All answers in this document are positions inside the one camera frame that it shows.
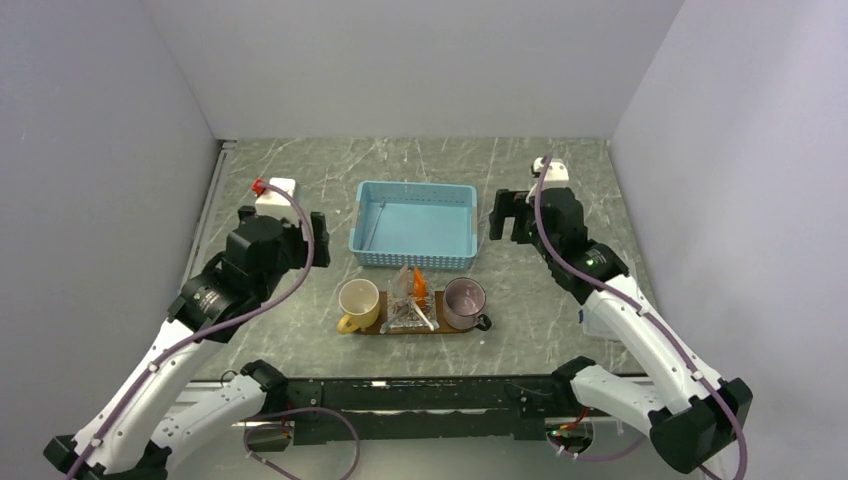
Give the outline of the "yellow ceramic mug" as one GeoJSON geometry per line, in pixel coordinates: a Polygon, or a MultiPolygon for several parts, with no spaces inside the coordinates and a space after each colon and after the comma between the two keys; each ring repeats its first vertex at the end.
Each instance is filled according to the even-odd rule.
{"type": "Polygon", "coordinates": [[[338,303],[343,316],[337,324],[337,332],[351,334],[364,331],[378,319],[380,292],[370,280],[353,279],[340,289],[338,303]]]}

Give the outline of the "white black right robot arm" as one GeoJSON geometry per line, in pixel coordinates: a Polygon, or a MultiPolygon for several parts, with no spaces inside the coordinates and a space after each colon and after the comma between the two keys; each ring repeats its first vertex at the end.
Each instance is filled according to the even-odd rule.
{"type": "Polygon", "coordinates": [[[511,240],[536,248],[556,284],[579,303],[582,322],[608,327],[653,384],[643,387],[579,356],[553,373],[557,411],[574,415],[590,407],[614,416],[646,435],[664,462],[683,474],[706,470],[716,454],[744,443],[749,386],[723,378],[671,330],[625,262],[589,237],[571,189],[540,196],[500,189],[489,215],[490,239],[501,239],[508,218],[514,221],[511,240]]]}

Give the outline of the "grey toothbrush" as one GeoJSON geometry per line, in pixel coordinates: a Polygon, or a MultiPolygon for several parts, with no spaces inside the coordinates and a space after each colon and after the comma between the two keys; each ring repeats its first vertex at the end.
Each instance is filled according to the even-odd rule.
{"type": "Polygon", "coordinates": [[[393,297],[389,295],[385,305],[386,318],[380,325],[379,333],[408,329],[412,327],[411,306],[408,296],[393,297]]]}

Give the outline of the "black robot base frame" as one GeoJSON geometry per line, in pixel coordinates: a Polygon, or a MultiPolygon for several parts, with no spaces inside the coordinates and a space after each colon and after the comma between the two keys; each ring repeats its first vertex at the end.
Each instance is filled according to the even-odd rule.
{"type": "Polygon", "coordinates": [[[586,451],[599,411],[549,375],[291,378],[254,419],[278,422],[297,446],[348,440],[508,437],[586,451]]]}

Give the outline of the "brown oval wooden tray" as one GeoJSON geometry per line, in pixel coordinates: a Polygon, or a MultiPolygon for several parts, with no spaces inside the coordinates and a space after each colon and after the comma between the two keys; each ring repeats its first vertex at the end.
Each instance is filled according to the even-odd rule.
{"type": "Polygon", "coordinates": [[[356,334],[360,334],[360,335],[405,335],[405,334],[409,334],[409,335],[430,335],[430,334],[433,334],[433,335],[436,335],[436,334],[460,334],[460,333],[466,333],[466,332],[473,331],[474,329],[467,330],[467,331],[459,331],[459,330],[452,328],[446,322],[446,320],[444,318],[444,314],[443,314],[443,308],[442,308],[442,306],[443,306],[443,304],[442,304],[443,293],[444,293],[443,290],[436,290],[436,291],[431,291],[430,294],[429,294],[429,295],[432,296],[432,298],[435,302],[435,313],[436,313],[437,320],[438,320],[438,323],[439,323],[439,327],[436,329],[436,331],[434,333],[423,333],[423,332],[421,332],[421,333],[380,334],[379,333],[380,325],[382,324],[382,322],[386,318],[386,314],[385,314],[385,311],[384,311],[385,305],[386,305],[386,299],[389,296],[389,294],[386,291],[380,291],[380,313],[379,313],[378,319],[376,320],[376,322],[371,327],[369,327],[368,329],[366,329],[364,331],[356,331],[356,334]]]}

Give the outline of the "mauve ceramic mug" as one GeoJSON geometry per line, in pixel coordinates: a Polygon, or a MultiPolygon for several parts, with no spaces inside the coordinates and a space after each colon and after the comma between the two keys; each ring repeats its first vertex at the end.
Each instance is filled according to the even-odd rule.
{"type": "Polygon", "coordinates": [[[452,328],[459,331],[488,331],[492,321],[484,312],[486,300],[486,292],[480,283],[467,277],[455,278],[444,289],[444,318],[452,328]]]}

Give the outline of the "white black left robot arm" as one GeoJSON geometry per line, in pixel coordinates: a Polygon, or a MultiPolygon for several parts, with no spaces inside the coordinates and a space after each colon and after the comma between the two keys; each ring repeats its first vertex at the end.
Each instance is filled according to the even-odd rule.
{"type": "Polygon", "coordinates": [[[224,249],[183,285],[149,350],[107,405],[77,433],[46,445],[44,458],[67,478],[164,479],[178,454],[205,443],[212,427],[255,414],[272,420],[285,411],[285,376],[254,361],[236,387],[186,414],[167,414],[242,324],[291,296],[310,268],[330,264],[324,214],[244,206],[238,215],[224,249]]]}

